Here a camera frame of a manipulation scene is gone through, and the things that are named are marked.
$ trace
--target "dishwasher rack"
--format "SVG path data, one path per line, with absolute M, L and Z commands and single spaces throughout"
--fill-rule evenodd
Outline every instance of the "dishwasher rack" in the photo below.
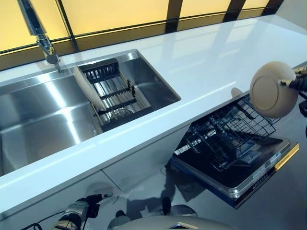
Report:
M 93 106 L 103 131 L 154 111 L 146 98 L 119 71 L 115 58 L 80 66 L 80 69 L 106 107 L 103 111 Z
M 254 145 L 265 143 L 267 137 L 275 132 L 273 125 L 278 120 L 261 116 L 246 95 L 192 123 L 175 154 L 188 149 L 197 154 L 209 154 L 211 165 L 222 171 L 236 163 Z

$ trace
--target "wire rack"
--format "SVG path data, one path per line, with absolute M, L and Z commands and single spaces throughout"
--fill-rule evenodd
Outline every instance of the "wire rack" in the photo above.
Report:
M 80 69 L 106 107 L 105 111 L 98 111 L 93 106 L 103 131 L 153 111 L 150 104 L 119 71 L 116 59 L 81 66 Z
M 175 153 L 192 149 L 203 154 L 205 146 L 212 165 L 222 171 L 275 132 L 277 121 L 256 112 L 246 95 L 192 123 Z

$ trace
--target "white cabinet door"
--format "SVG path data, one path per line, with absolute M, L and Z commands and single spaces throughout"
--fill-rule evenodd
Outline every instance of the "white cabinet door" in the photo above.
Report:
M 103 171 L 122 191 L 131 189 L 154 170 L 167 164 L 188 128 L 189 125 L 151 143 Z
M 80 198 L 109 192 L 112 192 L 114 197 L 120 193 L 110 179 L 102 171 L 98 171 L 9 217 L 0 216 L 0 230 L 22 229 L 54 213 L 65 210 L 69 204 Z M 60 214 L 44 220 L 40 225 L 45 230 L 51 229 L 59 217 Z

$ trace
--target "chrome faucet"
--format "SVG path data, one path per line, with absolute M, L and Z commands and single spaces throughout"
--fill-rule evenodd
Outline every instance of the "chrome faucet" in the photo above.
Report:
M 48 63 L 54 64 L 56 69 L 61 72 L 59 67 L 59 57 L 46 35 L 46 30 L 42 25 L 29 0 L 18 0 L 24 20 L 27 24 L 30 35 L 36 36 L 36 43 L 43 49 L 45 59 Z

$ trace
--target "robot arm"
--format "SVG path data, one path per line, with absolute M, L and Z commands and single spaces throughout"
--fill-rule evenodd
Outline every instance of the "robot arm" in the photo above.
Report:
M 96 218 L 99 211 L 99 202 L 103 198 L 111 197 L 113 194 L 90 195 L 81 198 L 68 206 L 52 230 L 81 230 L 81 226 L 86 223 L 87 218 Z

